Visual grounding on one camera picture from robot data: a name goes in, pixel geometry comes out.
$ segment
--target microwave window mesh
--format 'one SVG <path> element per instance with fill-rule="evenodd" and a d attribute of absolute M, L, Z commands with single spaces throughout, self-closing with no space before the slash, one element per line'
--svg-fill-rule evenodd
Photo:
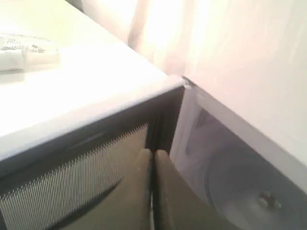
<path fill-rule="evenodd" d="M 89 204 L 122 180 L 145 147 L 147 124 L 2 195 L 8 230 L 45 230 Z"/>

